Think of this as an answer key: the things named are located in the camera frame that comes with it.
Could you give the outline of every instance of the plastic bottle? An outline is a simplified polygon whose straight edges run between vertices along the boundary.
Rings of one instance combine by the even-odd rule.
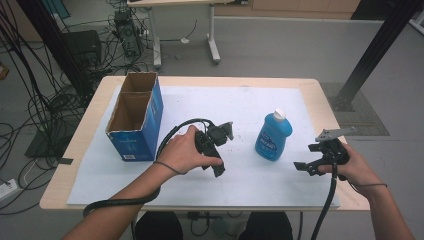
[[[286,114],[281,109],[276,109],[265,117],[265,123],[259,132],[255,149],[262,157],[275,161],[280,158],[286,145],[286,138],[293,132]]]

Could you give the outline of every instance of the hand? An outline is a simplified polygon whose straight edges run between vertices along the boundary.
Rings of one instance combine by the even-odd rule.
[[[343,146],[346,148],[350,158],[349,162],[345,165],[338,165],[338,174],[346,176],[349,179],[349,182],[353,185],[381,183],[381,179],[371,169],[365,158],[360,153],[345,143],[343,143]],[[332,168],[330,165],[322,165],[318,167],[318,171],[324,173],[331,173],[331,170]]]
[[[190,125],[187,133],[176,135],[169,140],[156,161],[165,163],[181,173],[186,173],[200,166],[218,166],[222,160],[214,157],[206,157],[196,150],[194,135],[199,131]]]

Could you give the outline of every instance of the blue box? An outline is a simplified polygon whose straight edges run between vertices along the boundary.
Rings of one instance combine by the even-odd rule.
[[[155,160],[162,113],[157,73],[128,73],[106,128],[122,160]]]

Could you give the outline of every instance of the power strip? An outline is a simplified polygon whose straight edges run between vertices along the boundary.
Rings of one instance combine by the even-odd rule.
[[[8,183],[9,185],[7,185],[6,183],[3,183],[0,186],[0,202],[12,196],[14,193],[20,190],[18,186],[16,185],[15,179],[9,180]]]

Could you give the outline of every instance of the background table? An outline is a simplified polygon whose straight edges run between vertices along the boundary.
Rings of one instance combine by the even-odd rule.
[[[156,33],[155,26],[155,15],[153,7],[161,7],[161,6],[175,6],[175,5],[209,5],[209,33],[207,34],[207,39],[209,43],[209,48],[212,53],[212,59],[219,63],[221,58],[218,53],[218,48],[215,43],[215,24],[214,24],[214,16],[215,16],[215,7],[214,4],[218,3],[229,3],[233,0],[141,0],[136,2],[128,2],[128,6],[131,8],[144,8],[147,10],[147,14],[149,16],[150,22],[150,31],[152,34],[153,40],[153,63],[156,68],[160,68],[162,65],[161,61],[161,51],[160,51],[160,40]]]
[[[328,105],[319,83],[313,79],[284,78],[227,78],[227,77],[166,77],[160,76],[163,86],[251,86],[272,88],[298,88],[304,98],[312,124],[318,135],[322,129],[339,128],[337,121]],[[87,150],[96,127],[107,108],[111,96],[117,86],[122,84],[124,77],[106,77],[101,82],[93,100],[87,109],[71,143],[65,152],[65,158],[74,161],[71,165],[60,164],[50,182],[40,206],[45,209],[78,209],[82,206],[66,204],[81,159]],[[337,210],[369,210],[368,202],[354,192],[346,182],[339,182],[336,194],[340,200]]]

